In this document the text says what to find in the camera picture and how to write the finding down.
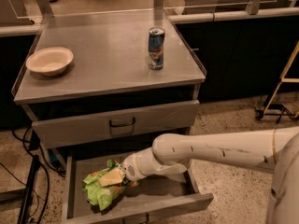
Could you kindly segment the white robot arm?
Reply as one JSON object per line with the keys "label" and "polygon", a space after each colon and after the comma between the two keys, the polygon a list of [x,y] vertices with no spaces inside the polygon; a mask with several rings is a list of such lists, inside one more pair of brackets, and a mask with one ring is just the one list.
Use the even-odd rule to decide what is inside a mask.
{"label": "white robot arm", "polygon": [[299,127],[244,133],[165,133],[99,178],[103,187],[124,179],[180,174],[204,160],[273,174],[266,224],[299,223]]}

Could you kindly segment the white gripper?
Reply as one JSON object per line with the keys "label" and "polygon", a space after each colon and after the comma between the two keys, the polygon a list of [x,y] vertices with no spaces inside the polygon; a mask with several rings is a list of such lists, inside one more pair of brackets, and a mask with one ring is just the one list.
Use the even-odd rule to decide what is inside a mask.
{"label": "white gripper", "polygon": [[121,163],[121,168],[116,167],[102,175],[99,178],[99,184],[102,187],[120,184],[124,179],[124,173],[126,178],[130,181],[137,181],[145,178],[145,176],[138,169],[136,154],[131,154],[125,158]]}

